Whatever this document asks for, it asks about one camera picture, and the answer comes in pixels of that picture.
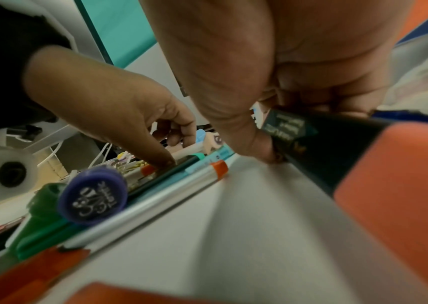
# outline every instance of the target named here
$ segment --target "purple circular lid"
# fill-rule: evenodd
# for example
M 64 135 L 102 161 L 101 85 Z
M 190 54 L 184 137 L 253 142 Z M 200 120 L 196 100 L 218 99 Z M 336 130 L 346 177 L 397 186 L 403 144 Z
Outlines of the purple circular lid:
M 112 168 L 96 167 L 79 173 L 57 201 L 57 211 L 80 225 L 95 225 L 121 212 L 128 188 L 123 176 Z

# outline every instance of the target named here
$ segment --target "white table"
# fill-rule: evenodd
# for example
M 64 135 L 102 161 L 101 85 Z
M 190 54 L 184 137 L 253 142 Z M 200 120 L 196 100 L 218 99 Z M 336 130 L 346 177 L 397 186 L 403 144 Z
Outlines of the white table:
M 230 302 L 428 303 L 428 288 L 294 167 L 247 158 L 40 303 L 93 281 Z

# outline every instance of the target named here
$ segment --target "light blue pen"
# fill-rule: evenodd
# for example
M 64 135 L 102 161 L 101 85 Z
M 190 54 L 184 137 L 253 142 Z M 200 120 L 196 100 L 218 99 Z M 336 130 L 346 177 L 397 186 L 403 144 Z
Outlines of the light blue pen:
M 206 156 L 203 160 L 200 160 L 196 162 L 194 165 L 186 168 L 183 172 L 179 172 L 174 174 L 173 176 L 169 177 L 159 185 L 147 190 L 145 193 L 143 193 L 141 196 L 137 197 L 134 201 L 142 201 L 143 199 L 153 195 L 154 193 L 157 193 L 169 186 L 171 186 L 174 183 L 177 183 L 178 181 L 182 180 L 183 178 L 193 174 L 194 172 L 197 172 L 203 168 L 206 168 L 212 163 L 215 163 L 219 160 L 226 160 L 229 157 L 234 155 L 234 151 L 226 144 L 224 144 L 222 147 L 220 147 L 217 151 L 214 151 L 213 153 Z

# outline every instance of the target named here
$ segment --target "teal panel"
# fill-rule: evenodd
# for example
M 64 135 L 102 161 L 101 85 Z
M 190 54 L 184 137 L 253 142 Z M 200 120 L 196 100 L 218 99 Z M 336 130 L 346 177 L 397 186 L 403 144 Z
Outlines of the teal panel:
M 156 43 L 138 0 L 79 1 L 115 66 L 125 68 Z

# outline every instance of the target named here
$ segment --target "white cable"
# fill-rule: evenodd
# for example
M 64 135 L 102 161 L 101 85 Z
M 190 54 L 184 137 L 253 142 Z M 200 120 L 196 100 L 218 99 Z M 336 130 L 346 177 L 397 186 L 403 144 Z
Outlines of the white cable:
M 88 169 L 92 168 L 94 166 L 94 163 L 99 159 L 99 157 L 103 154 L 104 150 L 108 147 L 109 143 L 106 143 L 102 150 L 99 152 L 99 154 L 95 157 L 95 159 L 90 163 Z
M 57 147 L 54 149 L 54 151 L 48 157 L 46 157 L 45 160 L 43 160 L 42 162 L 40 162 L 39 164 L 37 164 L 37 167 L 39 168 L 42 165 L 44 165 L 45 163 L 47 163 L 59 151 L 59 149 L 63 145 L 63 142 L 64 142 L 64 140 L 61 141 L 61 142 L 59 142 L 57 144 Z
M 106 158 L 108 157 L 109 151 L 111 150 L 112 147 L 113 147 L 113 145 L 110 144 L 109 148 L 107 148 L 107 152 L 105 153 L 104 158 L 102 159 L 103 164 L 106 162 Z

